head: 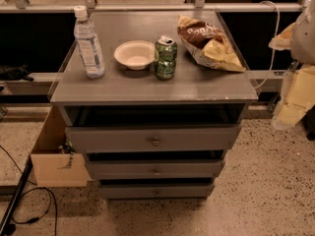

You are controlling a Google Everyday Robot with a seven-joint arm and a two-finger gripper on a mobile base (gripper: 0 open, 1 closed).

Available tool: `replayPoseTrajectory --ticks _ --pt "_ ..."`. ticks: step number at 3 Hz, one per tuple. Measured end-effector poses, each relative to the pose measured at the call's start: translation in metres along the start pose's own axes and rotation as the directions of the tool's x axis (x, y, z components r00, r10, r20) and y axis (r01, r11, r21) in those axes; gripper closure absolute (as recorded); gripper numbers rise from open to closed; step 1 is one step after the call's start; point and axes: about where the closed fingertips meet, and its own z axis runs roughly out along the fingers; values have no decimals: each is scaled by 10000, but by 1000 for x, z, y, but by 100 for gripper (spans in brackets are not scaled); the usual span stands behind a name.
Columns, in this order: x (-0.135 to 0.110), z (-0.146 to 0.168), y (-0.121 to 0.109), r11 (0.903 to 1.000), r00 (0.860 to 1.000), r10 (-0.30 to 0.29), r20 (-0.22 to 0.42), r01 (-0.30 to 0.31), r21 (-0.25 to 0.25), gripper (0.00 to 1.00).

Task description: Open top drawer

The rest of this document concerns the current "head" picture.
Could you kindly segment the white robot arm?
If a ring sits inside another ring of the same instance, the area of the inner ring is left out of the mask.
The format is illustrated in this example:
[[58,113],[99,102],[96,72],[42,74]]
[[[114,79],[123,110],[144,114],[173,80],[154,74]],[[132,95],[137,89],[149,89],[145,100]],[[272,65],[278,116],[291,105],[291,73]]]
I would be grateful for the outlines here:
[[272,118],[277,130],[294,127],[315,105],[315,15],[306,9],[296,20],[274,37],[269,47],[289,50],[299,69],[289,69],[283,77],[280,101]]

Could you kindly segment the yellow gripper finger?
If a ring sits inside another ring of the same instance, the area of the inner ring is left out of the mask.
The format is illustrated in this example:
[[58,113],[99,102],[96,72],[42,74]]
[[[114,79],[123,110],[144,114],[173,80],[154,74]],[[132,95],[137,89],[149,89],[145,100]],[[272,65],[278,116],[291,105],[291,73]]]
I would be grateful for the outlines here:
[[294,127],[315,105],[315,66],[303,64],[283,77],[281,100],[272,118],[276,130]]
[[269,47],[278,51],[290,50],[292,31],[295,23],[290,24],[280,34],[276,35],[270,42]]

